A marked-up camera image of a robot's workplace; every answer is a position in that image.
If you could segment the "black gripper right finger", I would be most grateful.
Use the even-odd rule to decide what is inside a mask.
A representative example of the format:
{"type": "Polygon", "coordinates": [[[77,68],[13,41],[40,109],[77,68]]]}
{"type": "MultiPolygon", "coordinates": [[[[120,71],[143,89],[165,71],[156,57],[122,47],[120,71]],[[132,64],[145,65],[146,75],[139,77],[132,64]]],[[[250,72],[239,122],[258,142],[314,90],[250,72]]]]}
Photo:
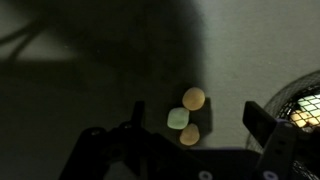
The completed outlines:
{"type": "Polygon", "coordinates": [[[277,121],[254,101],[245,103],[242,122],[262,147],[277,125],[277,121]]]}

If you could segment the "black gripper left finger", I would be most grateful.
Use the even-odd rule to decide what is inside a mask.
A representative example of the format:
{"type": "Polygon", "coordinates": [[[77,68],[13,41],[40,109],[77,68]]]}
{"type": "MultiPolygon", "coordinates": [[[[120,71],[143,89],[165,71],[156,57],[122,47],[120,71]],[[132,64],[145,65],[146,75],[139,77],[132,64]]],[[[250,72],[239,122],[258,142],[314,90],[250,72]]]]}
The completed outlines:
{"type": "Polygon", "coordinates": [[[145,116],[145,102],[136,101],[131,116],[131,125],[133,128],[142,128],[145,116]]]}

